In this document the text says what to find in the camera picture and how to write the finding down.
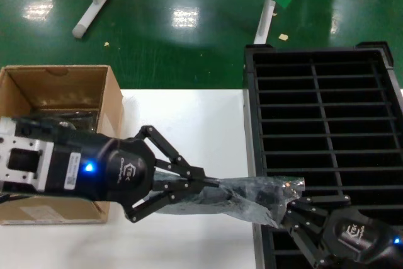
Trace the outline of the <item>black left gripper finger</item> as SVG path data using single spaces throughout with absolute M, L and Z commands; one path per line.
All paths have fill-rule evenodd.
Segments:
M 188 181 L 198 181 L 203 185 L 218 185 L 218 180 L 205 175 L 203 168 L 191 166 L 184 157 L 153 126 L 142 126 L 138 132 L 141 140 L 149 139 L 167 158 L 156 159 L 155 168 L 167 171 L 169 175 L 179 176 Z
M 156 181 L 151 195 L 142 203 L 128 209 L 128 220 L 138 222 L 167 205 L 179 203 L 190 195 L 198 195 L 205 187 L 218 188 L 218 181 Z

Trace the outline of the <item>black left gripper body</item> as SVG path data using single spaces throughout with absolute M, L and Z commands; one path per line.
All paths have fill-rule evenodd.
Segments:
M 80 130 L 54 137 L 44 193 L 129 207 L 152 188 L 155 155 L 140 139 Z

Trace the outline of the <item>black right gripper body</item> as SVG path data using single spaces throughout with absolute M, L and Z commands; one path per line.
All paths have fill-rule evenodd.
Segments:
M 322 234 L 322 245 L 339 260 L 402 262 L 402 231 L 356 209 L 338 209 L 331 213 Z

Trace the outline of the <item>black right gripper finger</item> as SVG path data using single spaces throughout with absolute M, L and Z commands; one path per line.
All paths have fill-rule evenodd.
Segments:
M 329 212 L 286 212 L 283 225 L 312 268 L 334 266 Z
M 344 208 L 349 205 L 351 205 L 351 197 L 349 195 L 302 197 L 288 204 L 288 213 L 296 211 L 327 215 L 335 209 Z

